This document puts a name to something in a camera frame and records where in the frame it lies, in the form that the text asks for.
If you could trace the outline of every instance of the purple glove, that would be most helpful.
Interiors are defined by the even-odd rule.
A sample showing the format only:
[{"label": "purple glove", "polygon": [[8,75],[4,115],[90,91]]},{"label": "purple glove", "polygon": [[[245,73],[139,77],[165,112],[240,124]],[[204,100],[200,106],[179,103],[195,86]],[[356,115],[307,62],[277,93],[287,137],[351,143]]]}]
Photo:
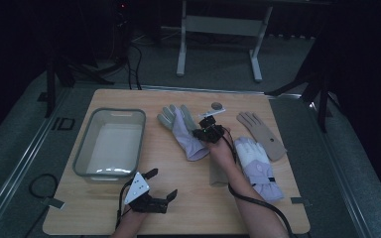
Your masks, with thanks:
[{"label": "purple glove", "polygon": [[185,150],[189,161],[200,160],[209,153],[209,149],[192,135],[191,131],[196,129],[196,125],[186,106],[182,105],[181,109],[175,105],[163,107],[163,114],[157,115],[157,118],[173,132],[179,145]]},{"label": "purple glove", "polygon": [[271,164],[264,148],[254,140],[240,137],[234,141],[243,172],[253,188],[267,201],[282,199],[283,193],[275,183]]}]

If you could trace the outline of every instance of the metal frame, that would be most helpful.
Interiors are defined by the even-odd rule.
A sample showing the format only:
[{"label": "metal frame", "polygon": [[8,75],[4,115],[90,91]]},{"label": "metal frame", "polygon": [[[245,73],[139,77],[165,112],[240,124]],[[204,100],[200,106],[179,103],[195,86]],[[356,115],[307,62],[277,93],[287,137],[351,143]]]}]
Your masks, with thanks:
[{"label": "metal frame", "polygon": [[255,48],[249,51],[249,57],[252,64],[254,80],[257,82],[262,80],[258,55],[273,10],[272,6],[267,8],[264,19],[258,21],[187,15],[187,0],[183,0],[182,4],[181,49],[179,51],[177,76],[185,75],[187,32],[202,32],[256,37],[258,41]]}]

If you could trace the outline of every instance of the glove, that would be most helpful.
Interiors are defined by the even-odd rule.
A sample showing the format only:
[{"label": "glove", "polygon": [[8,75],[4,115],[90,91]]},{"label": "glove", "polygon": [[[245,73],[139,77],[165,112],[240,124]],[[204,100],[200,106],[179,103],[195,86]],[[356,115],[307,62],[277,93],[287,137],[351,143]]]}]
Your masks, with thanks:
[{"label": "glove", "polygon": [[157,119],[173,132],[189,161],[200,160],[209,153],[209,149],[192,135],[191,131],[196,129],[196,124],[186,106],[182,105],[180,109],[175,105],[163,107],[163,114],[157,115]]},{"label": "glove", "polygon": [[250,131],[257,142],[263,145],[271,161],[278,161],[286,154],[284,145],[255,113],[240,112],[237,120]]},{"label": "glove", "polygon": [[234,141],[243,172],[253,188],[267,201],[282,199],[283,193],[275,183],[272,167],[261,144],[247,137]]}]

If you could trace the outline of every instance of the dark background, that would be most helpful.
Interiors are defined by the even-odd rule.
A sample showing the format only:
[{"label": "dark background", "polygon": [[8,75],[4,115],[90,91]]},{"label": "dark background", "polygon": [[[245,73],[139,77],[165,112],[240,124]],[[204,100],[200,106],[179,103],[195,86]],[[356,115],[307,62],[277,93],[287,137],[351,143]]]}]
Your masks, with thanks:
[{"label": "dark background", "polygon": [[[119,47],[113,56],[109,47],[113,24],[119,20],[113,9],[119,2],[29,1],[44,30],[39,36],[49,40],[45,46],[19,2],[0,1],[0,123],[28,84],[45,70],[50,49],[90,65],[125,54]],[[160,40],[160,26],[180,25],[181,1],[124,3],[131,11],[123,12],[123,17],[155,42]],[[189,11],[262,19],[251,6],[209,8],[195,2]],[[317,38],[304,70],[330,75],[330,89],[381,179],[381,1],[339,1],[332,7],[280,4],[274,8],[267,33]]]}]

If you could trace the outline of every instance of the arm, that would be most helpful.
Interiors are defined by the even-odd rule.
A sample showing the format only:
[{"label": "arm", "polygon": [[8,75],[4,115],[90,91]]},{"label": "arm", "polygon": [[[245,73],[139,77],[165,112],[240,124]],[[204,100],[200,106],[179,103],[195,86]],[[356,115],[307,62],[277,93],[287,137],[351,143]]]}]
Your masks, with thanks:
[{"label": "arm", "polygon": [[[224,137],[232,144],[230,135],[227,132],[224,133]],[[225,140],[220,139],[216,144],[208,143],[207,146],[210,150],[211,159],[216,161],[224,170],[231,187],[237,193],[264,200],[253,189],[243,172],[234,163],[233,156]],[[236,204],[251,238],[288,237],[287,230],[274,211],[239,198],[236,198]]]},{"label": "arm", "polygon": [[110,238],[133,238],[136,237],[141,224],[147,218],[148,213],[135,212],[132,209],[129,210],[129,205],[125,206],[125,212],[122,216],[122,221],[116,228]]}]

